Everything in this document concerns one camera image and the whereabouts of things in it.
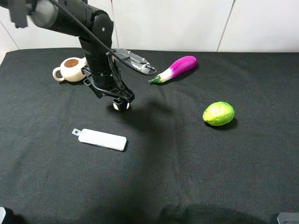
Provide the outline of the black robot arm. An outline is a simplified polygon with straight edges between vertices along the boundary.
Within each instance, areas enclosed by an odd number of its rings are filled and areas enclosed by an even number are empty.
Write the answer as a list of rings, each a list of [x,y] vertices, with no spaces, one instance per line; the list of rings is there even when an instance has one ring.
[[[40,28],[79,38],[84,59],[76,69],[97,97],[112,98],[114,109],[126,111],[134,93],[121,79],[111,49],[114,23],[109,15],[90,6],[86,0],[2,0],[16,28],[27,27],[27,19]]]

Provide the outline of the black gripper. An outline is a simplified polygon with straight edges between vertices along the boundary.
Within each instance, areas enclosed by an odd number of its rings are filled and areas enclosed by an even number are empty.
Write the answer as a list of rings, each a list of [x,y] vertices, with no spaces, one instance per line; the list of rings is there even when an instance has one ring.
[[[135,94],[121,79],[120,70],[110,53],[99,57],[85,56],[87,65],[81,69],[86,76],[89,86],[93,87],[96,95],[113,99],[113,108],[125,112],[135,99]]]

